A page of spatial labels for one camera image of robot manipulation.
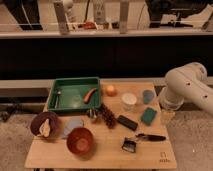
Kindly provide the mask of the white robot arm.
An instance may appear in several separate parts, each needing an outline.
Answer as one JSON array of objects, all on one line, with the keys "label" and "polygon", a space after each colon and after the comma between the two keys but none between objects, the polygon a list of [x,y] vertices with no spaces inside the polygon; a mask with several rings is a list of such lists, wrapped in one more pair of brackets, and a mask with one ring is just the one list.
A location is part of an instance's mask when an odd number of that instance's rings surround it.
[{"label": "white robot arm", "polygon": [[192,62],[168,71],[165,75],[166,86],[159,94],[159,103],[166,110],[178,110],[185,99],[213,116],[213,88],[204,83],[206,68]]}]

